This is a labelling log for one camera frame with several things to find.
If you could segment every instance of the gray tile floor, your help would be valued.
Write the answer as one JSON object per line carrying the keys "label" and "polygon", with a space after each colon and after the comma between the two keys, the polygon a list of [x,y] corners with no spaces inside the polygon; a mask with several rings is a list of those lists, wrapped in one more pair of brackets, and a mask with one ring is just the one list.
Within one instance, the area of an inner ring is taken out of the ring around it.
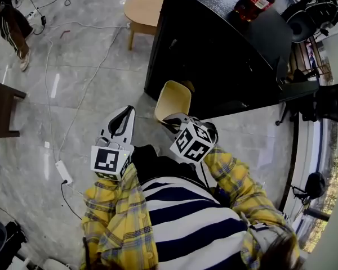
{"label": "gray tile floor", "polygon": [[[52,0],[33,1],[41,6]],[[122,0],[71,0],[68,7],[64,1],[41,9],[48,26],[68,21],[96,26],[128,22]],[[26,15],[33,6],[23,0],[19,9]],[[35,22],[39,24],[39,17],[33,20]],[[70,32],[60,38],[64,30]],[[16,104],[12,118],[12,129],[20,130],[21,136],[0,139],[0,206],[24,227],[29,243],[21,252],[36,263],[53,257],[78,264],[82,248],[80,221],[61,197],[62,180],[50,149],[44,81],[48,40],[54,43],[48,60],[47,85],[57,157],[83,89],[104,58],[116,31],[74,24],[48,27],[42,35],[29,38],[32,59],[24,73],[20,72],[10,45],[0,38],[0,82],[27,93],[27,98]],[[170,141],[153,120],[155,101],[143,93],[153,37],[136,35],[132,51],[127,50],[127,40],[128,30],[122,29],[89,86],[60,153],[60,159],[74,179],[74,188],[81,192],[96,178],[90,171],[90,147],[99,125],[118,107],[128,104],[136,107],[134,145],[151,143],[159,146],[163,154],[170,155]],[[251,174],[263,184],[276,205],[282,197],[289,170],[293,131],[289,122],[280,127],[274,125],[280,111],[281,106],[275,105],[212,119],[219,129],[219,144],[249,164]],[[82,215],[85,211],[82,197],[67,187],[64,193],[72,208]],[[7,222],[9,217],[0,211],[0,220]]]}

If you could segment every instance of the white cable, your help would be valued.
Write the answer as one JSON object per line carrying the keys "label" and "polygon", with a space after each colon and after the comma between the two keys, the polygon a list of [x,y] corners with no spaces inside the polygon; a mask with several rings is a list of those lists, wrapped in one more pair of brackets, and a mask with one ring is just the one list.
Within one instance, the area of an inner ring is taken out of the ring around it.
{"label": "white cable", "polygon": [[84,196],[83,193],[81,193],[80,191],[76,190],[74,187],[72,187],[72,186],[70,186],[70,185],[68,185],[68,184],[64,184],[64,185],[66,185],[66,186],[68,186],[69,188],[71,188],[72,190],[74,190],[77,194],[79,194],[79,195],[81,195],[81,196]]}
{"label": "white cable", "polygon": [[54,135],[52,134],[52,125],[51,125],[50,99],[49,99],[49,91],[47,89],[47,83],[46,83],[47,65],[48,65],[48,62],[49,62],[49,55],[50,55],[50,52],[51,52],[51,48],[53,46],[53,42],[51,40],[49,40],[49,42],[51,43],[51,45],[50,45],[49,52],[48,52],[47,58],[46,58],[45,79],[44,79],[44,81],[45,81],[45,89],[46,89],[47,110],[49,112],[52,157],[54,158],[54,161],[56,163],[57,161],[55,159],[55,152],[54,152]]}
{"label": "white cable", "polygon": [[123,28],[123,26],[103,26],[103,27],[99,27],[99,26],[94,26],[94,25],[85,25],[82,24],[80,22],[76,22],[76,21],[72,21],[72,22],[65,22],[59,25],[55,25],[55,26],[46,26],[47,28],[57,28],[63,25],[67,25],[67,24],[79,24],[80,26],[83,27],[92,27],[92,28],[96,28],[96,29],[111,29],[111,28]]}
{"label": "white cable", "polygon": [[[86,26],[86,27],[94,27],[94,28],[96,28],[96,26],[84,25],[84,24],[81,24],[81,23],[79,23],[79,22],[68,22],[68,23],[78,23],[79,25],[82,25],[82,26]],[[49,40],[49,42],[51,43],[51,46],[50,46],[49,52],[48,52],[48,54],[47,54],[46,67],[45,67],[45,89],[46,89],[47,105],[48,105],[48,112],[49,112],[51,140],[52,140],[52,144],[53,144],[53,145],[52,145],[52,152],[53,152],[53,155],[54,155],[54,160],[55,160],[55,162],[60,161],[60,151],[61,151],[61,149],[62,149],[62,147],[63,147],[63,145],[64,145],[64,143],[65,143],[65,141],[66,141],[66,137],[68,136],[68,133],[69,133],[69,131],[70,131],[70,129],[71,129],[71,127],[72,127],[72,125],[73,125],[73,123],[74,123],[74,121],[75,121],[77,115],[78,115],[79,108],[80,108],[81,104],[83,103],[83,100],[84,100],[84,98],[85,98],[85,95],[86,95],[86,92],[87,92],[87,90],[88,90],[88,88],[89,88],[89,85],[91,84],[91,82],[93,81],[94,77],[96,76],[96,73],[99,71],[99,68],[100,68],[101,64],[103,64],[104,61],[106,60],[106,58],[108,57],[109,50],[110,50],[110,48],[112,47],[112,45],[113,45],[113,43],[115,42],[115,40],[117,39],[117,36],[118,36],[118,34],[120,33],[120,31],[121,31],[121,29],[122,29],[123,27],[124,27],[124,26],[111,26],[111,27],[108,27],[108,28],[119,28],[119,30],[118,30],[118,32],[116,33],[116,35],[114,36],[114,39],[112,40],[111,44],[109,45],[108,50],[106,51],[105,57],[104,57],[103,60],[100,62],[100,64],[99,64],[98,67],[96,68],[96,71],[95,71],[94,75],[91,77],[91,79],[89,80],[89,82],[88,82],[88,83],[86,84],[86,86],[85,86],[84,94],[83,94],[83,96],[82,96],[82,98],[81,98],[81,100],[80,100],[80,102],[79,102],[79,105],[78,105],[78,107],[77,107],[77,109],[76,109],[74,118],[73,118],[72,122],[70,123],[70,126],[69,126],[68,130],[66,130],[66,132],[65,132],[63,142],[61,143],[61,146],[60,146],[60,148],[59,148],[59,152],[57,153],[57,160],[55,159],[55,153],[54,153],[54,137],[53,137],[53,135],[52,135],[51,113],[50,113],[50,103],[49,103],[49,92],[48,92],[47,83],[46,83],[47,65],[48,65],[48,61],[49,61],[49,55],[50,55],[50,52],[51,52],[51,48],[52,48],[52,45],[53,45],[53,42],[52,42],[51,40]]]}

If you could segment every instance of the shoe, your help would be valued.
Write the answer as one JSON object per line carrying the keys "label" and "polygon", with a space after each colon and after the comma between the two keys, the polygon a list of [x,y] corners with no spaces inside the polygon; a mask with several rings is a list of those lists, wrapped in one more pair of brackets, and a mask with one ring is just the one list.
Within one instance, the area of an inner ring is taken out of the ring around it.
{"label": "shoe", "polygon": [[32,30],[30,31],[30,33],[28,34],[28,36],[25,37],[25,41],[29,39],[29,37],[34,33],[35,28],[32,27]]}
{"label": "shoe", "polygon": [[23,59],[21,59],[20,70],[21,70],[22,72],[24,72],[25,69],[26,69],[26,68],[28,67],[28,65],[29,65],[30,53],[31,53],[31,50],[29,49],[28,54],[26,54],[26,56],[25,56]]}

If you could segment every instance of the chair leg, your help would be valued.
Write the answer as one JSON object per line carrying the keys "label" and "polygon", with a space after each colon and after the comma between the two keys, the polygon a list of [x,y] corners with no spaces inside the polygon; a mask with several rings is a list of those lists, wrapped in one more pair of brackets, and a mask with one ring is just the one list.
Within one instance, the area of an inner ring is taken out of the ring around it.
{"label": "chair leg", "polygon": [[1,132],[0,138],[11,138],[11,137],[19,137],[20,131],[7,131],[7,132]]}
{"label": "chair leg", "polygon": [[134,31],[133,31],[133,30],[130,30],[130,34],[129,34],[129,45],[128,45],[128,49],[129,49],[129,50],[132,50],[133,39],[134,39]]}
{"label": "chair leg", "polygon": [[284,112],[283,112],[282,118],[280,120],[275,121],[275,124],[277,126],[279,126],[279,125],[281,125],[283,123],[284,118],[287,116],[288,111],[289,111],[289,106],[288,106],[288,103],[286,103],[286,107],[284,108]]}

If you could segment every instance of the hair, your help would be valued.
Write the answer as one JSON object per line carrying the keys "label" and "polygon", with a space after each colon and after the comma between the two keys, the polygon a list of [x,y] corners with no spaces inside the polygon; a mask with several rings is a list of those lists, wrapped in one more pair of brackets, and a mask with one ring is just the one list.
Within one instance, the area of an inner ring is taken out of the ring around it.
{"label": "hair", "polygon": [[299,260],[292,261],[296,243],[295,236],[278,237],[262,256],[259,270],[299,270]]}

